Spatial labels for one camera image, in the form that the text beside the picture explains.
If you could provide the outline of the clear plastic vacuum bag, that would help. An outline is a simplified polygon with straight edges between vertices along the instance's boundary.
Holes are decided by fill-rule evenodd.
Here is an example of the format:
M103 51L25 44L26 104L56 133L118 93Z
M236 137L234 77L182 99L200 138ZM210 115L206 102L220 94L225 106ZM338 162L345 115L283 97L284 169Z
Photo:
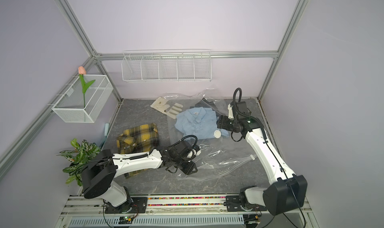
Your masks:
M182 94L170 94L164 98L169 101L170 105L179 103L183 106L183 111L194 108L202 98L213 101L223 115L228 115L228 105L232 99L220 97L219 92L215 89L204 90L194 96L186 96ZM181 138L186 137L175 128L176 119L167 118L169 143L173 144ZM200 155L193 161L197 165L198 172L192 175L185 175L181 171L177 171L178 180L191 181L209 181L216 178L226 176L236 169L243 167L247 163L252 163L257 156L251 146L243 139L241 134L230 133L229 137L198 139L194 135L187 135L188 142L196 142L200 147Z

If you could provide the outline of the black shirt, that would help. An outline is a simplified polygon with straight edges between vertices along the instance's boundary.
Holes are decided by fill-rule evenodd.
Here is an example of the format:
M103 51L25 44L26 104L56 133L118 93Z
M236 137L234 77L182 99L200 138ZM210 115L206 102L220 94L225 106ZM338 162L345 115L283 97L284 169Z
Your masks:
M217 115L223 115L213 101L208 101L205 98L202 98L194 107L211 108Z

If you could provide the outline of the light blue shirt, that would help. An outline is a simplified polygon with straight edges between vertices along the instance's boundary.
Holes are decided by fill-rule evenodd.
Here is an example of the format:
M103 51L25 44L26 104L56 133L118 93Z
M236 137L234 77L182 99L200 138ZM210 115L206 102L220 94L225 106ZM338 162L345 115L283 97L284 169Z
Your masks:
M198 139L215 138L215 130L221 131L221 137L229 137L228 131L217 127L217 120L211 108L194 107L177 115L175 128L184 136L194 135Z

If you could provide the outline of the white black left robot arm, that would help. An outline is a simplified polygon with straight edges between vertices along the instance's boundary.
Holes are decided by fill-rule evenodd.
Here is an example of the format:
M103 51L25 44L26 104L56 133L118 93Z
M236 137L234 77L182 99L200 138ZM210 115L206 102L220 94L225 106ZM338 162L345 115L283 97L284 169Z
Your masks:
M165 168L170 171L172 167L187 176L195 174L198 169L193 160L201 151L196 142L190 143L188 139L186 136L168 147L132 154L101 151L82 169L84 198L103 199L107 212L112 214L142 212L146 206L134 201L128 189L117 184L115 178L144 169Z

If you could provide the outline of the yellow plaid shirt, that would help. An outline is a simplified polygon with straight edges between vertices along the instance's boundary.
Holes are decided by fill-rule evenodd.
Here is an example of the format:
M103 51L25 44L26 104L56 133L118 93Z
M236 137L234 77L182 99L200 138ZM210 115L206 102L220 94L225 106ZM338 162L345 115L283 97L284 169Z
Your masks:
M161 166L161 154L156 150L160 144L158 128L155 123L144 124L124 130L117 137L118 154L115 165L118 169L115 178L133 177L146 169Z

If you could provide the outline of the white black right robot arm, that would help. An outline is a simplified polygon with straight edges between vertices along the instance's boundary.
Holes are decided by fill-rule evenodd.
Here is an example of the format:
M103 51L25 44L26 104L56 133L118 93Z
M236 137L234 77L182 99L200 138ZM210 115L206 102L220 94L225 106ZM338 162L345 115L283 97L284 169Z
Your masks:
M244 101L232 101L229 114L217 121L219 128L230 133L240 133L253 149L266 171L267 188L248 187L240 192L242 206L260 205L276 216L303 207L308 187L304 176L297 176L284 162L267 136L262 122L250 115Z

